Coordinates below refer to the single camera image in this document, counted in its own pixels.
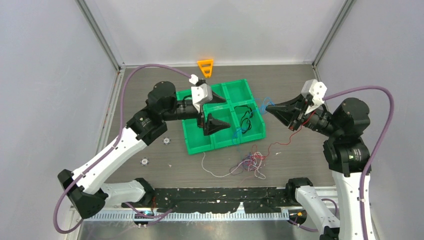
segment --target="white enclosure wall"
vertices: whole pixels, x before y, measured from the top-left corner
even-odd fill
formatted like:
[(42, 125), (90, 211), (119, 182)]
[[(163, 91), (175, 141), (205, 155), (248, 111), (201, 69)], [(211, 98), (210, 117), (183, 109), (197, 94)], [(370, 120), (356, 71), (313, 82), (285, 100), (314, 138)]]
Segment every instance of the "white enclosure wall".
[(209, 58), (227, 65), (312, 63), (344, 1), (87, 2), (128, 66)]
[[(361, 0), (318, 64), (327, 94), (362, 85), (381, 85), (394, 97), (391, 127), (372, 165), (370, 202), (381, 239), (423, 239), (424, 2)], [(378, 91), (351, 96), (370, 107), (363, 136), (372, 150), (389, 110)], [(329, 101), (335, 109), (344, 98)]]
[(63, 238), (57, 174), (95, 154), (116, 71), (73, 0), (0, 0), (0, 63), (0, 239)]

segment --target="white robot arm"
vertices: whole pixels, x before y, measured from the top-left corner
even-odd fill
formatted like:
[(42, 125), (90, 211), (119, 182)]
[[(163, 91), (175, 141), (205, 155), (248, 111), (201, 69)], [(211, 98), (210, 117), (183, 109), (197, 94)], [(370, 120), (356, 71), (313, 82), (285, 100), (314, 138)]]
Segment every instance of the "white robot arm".
[[(340, 220), (327, 209), (309, 179), (293, 178), (286, 185), (291, 199), (305, 208), (321, 233), (320, 240), (363, 240), (360, 202), (369, 203), (369, 173), (365, 176), (363, 199), (359, 188), (370, 152), (361, 135), (370, 124), (370, 109), (357, 98), (347, 98), (331, 114), (323, 105), (326, 90), (322, 82), (309, 80), (298, 97), (269, 105), (266, 110), (292, 131), (304, 126), (328, 137), (323, 153), (336, 184)], [(365, 216), (367, 228), (372, 229), (369, 204), (365, 204)], [(372, 231), (368, 231), (368, 239), (375, 239)]]
[(226, 100), (214, 93), (205, 80), (192, 75), (189, 81), (195, 85), (191, 88), (193, 97), (190, 100), (177, 100), (171, 82), (157, 83), (148, 94), (147, 106), (126, 123), (114, 141), (81, 167), (74, 171), (64, 169), (58, 174), (64, 189), (77, 180), (67, 196), (83, 219), (92, 217), (105, 206), (124, 202), (140, 202), (147, 206), (151, 202), (154, 189), (143, 178), (113, 184), (105, 181), (125, 161), (166, 132), (166, 121), (197, 119), (205, 136), (230, 127), (211, 114), (205, 117), (203, 112), (204, 104), (224, 103)]

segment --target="red wire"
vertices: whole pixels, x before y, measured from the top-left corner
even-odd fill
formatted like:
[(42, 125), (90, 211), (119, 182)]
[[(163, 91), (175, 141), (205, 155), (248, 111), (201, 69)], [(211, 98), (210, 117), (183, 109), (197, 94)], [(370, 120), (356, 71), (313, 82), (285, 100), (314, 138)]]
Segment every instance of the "red wire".
[(151, 211), (153, 212), (153, 210), (156, 208), (156, 196), (154, 196), (151, 199), (152, 203), (151, 203)]
[[(269, 155), (270, 155), (270, 148), (271, 148), (271, 146), (272, 145), (275, 145), (275, 144), (279, 144), (279, 145), (284, 145), (284, 146), (287, 146), (287, 145), (289, 145), (290, 143), (292, 143), (292, 137), (295, 135), (295, 134), (297, 134), (298, 132), (300, 132), (301, 130), (302, 130), (302, 127), (305, 125), (305, 124), (307, 124), (308, 122), (309, 122), (309, 120), (311, 119), (311, 117), (312, 117), (312, 115), (314, 115), (315, 114), (315, 111), (313, 111), (312, 112), (312, 114), (308, 117), (308, 119), (304, 122), (304, 123), (302, 123), (302, 125), (300, 126), (300, 129), (299, 130), (297, 130), (296, 132), (294, 132), (292, 135), (290, 135), (290, 137), (288, 138), (288, 143), (280, 143), (280, 142), (274, 142), (274, 143), (271, 143), (270, 145), (269, 145), (269, 147), (268, 147), (268, 154), (266, 155), (266, 156), (263, 156), (263, 159), (262, 160), (265, 160), (265, 158), (266, 157), (268, 157)], [(258, 151), (258, 146), (256, 145), (256, 144), (254, 144), (253, 146), (252, 146), (252, 148), (251, 148), (251, 151), (252, 151), (252, 154), (253, 153), (256, 153), (257, 151)]]

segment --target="green compartment tray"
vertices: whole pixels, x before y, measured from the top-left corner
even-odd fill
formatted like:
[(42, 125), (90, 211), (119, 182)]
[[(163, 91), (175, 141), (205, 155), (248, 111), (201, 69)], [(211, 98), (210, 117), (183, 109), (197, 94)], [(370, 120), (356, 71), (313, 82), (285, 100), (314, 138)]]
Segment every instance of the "green compartment tray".
[[(205, 116), (210, 113), (214, 118), (229, 123), (231, 127), (210, 136), (203, 136), (203, 129), (197, 126), (196, 119), (183, 120), (182, 129), (184, 130), (188, 154), (198, 154), (243, 144), (264, 139), (267, 136), (264, 120), (258, 111), (258, 106), (246, 79), (215, 84), (210, 87), (212, 91), (224, 97), (227, 102), (205, 104), (203, 106)], [(182, 100), (190, 94), (191, 90), (188, 89), (177, 92), (176, 97), (178, 100)], [(253, 115), (250, 119), (251, 129), (242, 134), (240, 121), (248, 110), (244, 105), (253, 110)]]

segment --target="black wire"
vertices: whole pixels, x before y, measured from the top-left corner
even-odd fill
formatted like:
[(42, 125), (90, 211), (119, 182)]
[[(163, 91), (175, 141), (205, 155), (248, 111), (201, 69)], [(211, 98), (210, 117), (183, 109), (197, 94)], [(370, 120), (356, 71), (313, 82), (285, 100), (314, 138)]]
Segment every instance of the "black wire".
[(185, 103), (186, 102), (186, 99), (191, 98), (191, 96), (192, 95), (190, 94), (190, 95), (187, 95), (187, 96), (183, 97), (182, 98), (182, 102)]
[(327, 107), (326, 107), (325, 104), (322, 104), (321, 106), (322, 106), (322, 109), (324, 110), (325, 113), (328, 112)]
[[(252, 122), (251, 122), (251, 118), (253, 117), (253, 110), (251, 107), (249, 107), (248, 105), (240, 105), (240, 106), (235, 106), (234, 109), (236, 108), (248, 108), (249, 110), (247, 110), (246, 112), (244, 112), (244, 115), (241, 117), (240, 119), (240, 128), (241, 128), (241, 134), (245, 134), (247, 133), (250, 129), (252, 129)], [(247, 124), (247, 128), (243, 128), (243, 124), (244, 122)]]
[(230, 168), (229, 169), (229, 174), (231, 174), (231, 175), (233, 175), (233, 176), (236, 176), (236, 175), (239, 175), (239, 174), (242, 174), (245, 170), (243, 169), (243, 168), (241, 168), (241, 171), (240, 172), (238, 172), (238, 173), (233, 173), (232, 171), (233, 171), (233, 169), (234, 168), (236, 168), (239, 164), (237, 164), (237, 165), (235, 165), (235, 166), (233, 166), (232, 168)]

